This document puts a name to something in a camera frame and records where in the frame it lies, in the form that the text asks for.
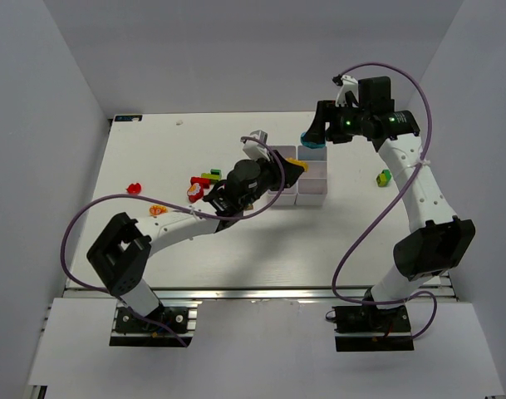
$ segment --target green object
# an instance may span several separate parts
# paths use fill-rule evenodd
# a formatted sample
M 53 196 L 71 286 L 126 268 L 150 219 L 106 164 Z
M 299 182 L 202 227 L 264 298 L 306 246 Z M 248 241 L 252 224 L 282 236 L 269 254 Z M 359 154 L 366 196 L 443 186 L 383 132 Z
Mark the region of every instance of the green object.
M 377 177 L 376 183 L 378 187 L 386 187 L 391 181 L 391 172 L 388 169 L 384 169 Z
M 209 179 L 210 180 L 210 184 L 212 184 L 212 185 L 215 185 L 217 182 L 219 182 L 221 180 L 221 176 L 220 175 L 212 175 L 210 173 L 202 173 L 201 177 L 203 179 Z

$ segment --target table surface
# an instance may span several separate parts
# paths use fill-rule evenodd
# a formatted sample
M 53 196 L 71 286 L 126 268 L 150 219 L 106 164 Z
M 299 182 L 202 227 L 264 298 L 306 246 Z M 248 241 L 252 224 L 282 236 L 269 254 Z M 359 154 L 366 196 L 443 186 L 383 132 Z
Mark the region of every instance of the table surface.
M 46 399 L 454 399 L 502 395 L 469 303 L 440 303 L 413 352 L 337 353 L 328 303 L 208 301 L 186 349 L 109 347 L 114 299 L 53 303 L 31 385 Z M 408 303 L 421 328 L 429 303 Z
M 168 114 L 114 122 L 94 198 L 125 193 L 130 183 L 140 182 L 143 195 L 187 205 L 191 176 L 210 169 L 226 175 L 246 158 L 242 135 L 261 129 L 269 134 L 270 145 L 299 145 L 312 118 L 313 112 Z M 150 258 L 145 279 L 154 288 L 327 287 L 343 254 L 398 192 L 394 184 L 377 187 L 376 175 L 385 167 L 364 139 L 329 145 L 328 195 L 321 208 L 269 209 L 221 233 L 176 244 Z M 265 203 L 261 198 L 255 209 Z M 114 214 L 136 218 L 149 215 L 149 207 L 143 201 L 115 199 L 91 209 L 73 273 L 103 286 L 86 251 Z M 351 256 L 338 285 L 377 283 L 393 264 L 393 246 L 408 233 L 399 204 Z

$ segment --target red toy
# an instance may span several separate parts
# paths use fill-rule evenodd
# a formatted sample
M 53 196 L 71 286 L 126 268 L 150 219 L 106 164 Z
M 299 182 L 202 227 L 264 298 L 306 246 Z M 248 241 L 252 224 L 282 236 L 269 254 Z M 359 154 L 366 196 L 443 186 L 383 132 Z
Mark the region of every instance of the red toy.
M 201 185 L 201 187 L 203 187 L 204 189 L 210 188 L 210 179 L 205 179 L 204 177 L 192 177 L 189 180 L 189 183 L 191 185 L 193 185 L 195 183 L 199 183 Z
M 142 192 L 142 185 L 140 183 L 133 183 L 127 187 L 127 192 L 129 194 L 137 195 Z
M 186 194 L 188 195 L 189 202 L 193 203 L 203 198 L 204 190 L 199 183 L 193 183 L 192 186 L 186 192 Z

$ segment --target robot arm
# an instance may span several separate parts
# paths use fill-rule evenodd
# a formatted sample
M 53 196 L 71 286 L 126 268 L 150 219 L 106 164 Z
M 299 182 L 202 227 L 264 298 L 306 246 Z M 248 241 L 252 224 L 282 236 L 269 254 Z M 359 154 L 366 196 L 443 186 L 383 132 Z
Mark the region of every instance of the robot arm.
M 357 84 L 351 76 L 336 76 L 333 81 L 341 86 L 339 95 L 335 101 L 317 103 L 316 116 L 302 135 L 302 143 L 317 148 L 326 141 L 347 143 L 353 136 L 363 135 L 372 142 L 402 190 L 420 163 L 422 145 L 415 118 L 409 111 L 395 111 L 391 81 L 386 76 L 362 79 Z M 426 163 L 402 199 L 411 234 L 395 246 L 395 265 L 371 288 L 365 300 L 408 298 L 433 276 L 457 266 L 474 237 L 472 221 L 459 220 Z M 379 309 L 399 306 L 377 305 Z
M 265 142 L 267 134 L 251 134 Z M 165 308 L 142 275 L 149 257 L 156 252 L 193 237 L 218 233 L 235 220 L 208 219 L 199 211 L 223 217 L 239 217 L 267 190 L 278 190 L 282 176 L 278 163 L 258 143 L 246 141 L 243 151 L 248 160 L 239 161 L 201 201 L 192 205 L 192 213 L 170 212 L 159 216 L 131 219 L 126 213 L 115 215 L 87 253 L 87 258 L 109 293 L 139 315 L 161 323 L 170 323 L 177 333 L 186 329 L 185 318 L 177 324 L 173 309 Z M 293 186 L 304 168 L 280 160 L 286 187 Z

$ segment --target gray wall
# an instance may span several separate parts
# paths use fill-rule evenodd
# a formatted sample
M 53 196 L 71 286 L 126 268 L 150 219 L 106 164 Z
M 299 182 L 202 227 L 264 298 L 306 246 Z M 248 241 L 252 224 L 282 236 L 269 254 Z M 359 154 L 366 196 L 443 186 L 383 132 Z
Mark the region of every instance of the gray wall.
M 311 110 L 336 95 L 333 76 L 365 61 L 420 78 L 461 0 L 45 3 L 112 116 Z M 400 106 L 412 91 L 395 77 Z
M 20 399 L 106 119 L 42 0 L 0 0 L 0 399 Z
M 476 237 L 452 273 L 474 304 L 506 391 L 506 1 L 465 0 L 422 79 L 432 169 Z M 421 114 L 418 99 L 411 108 Z

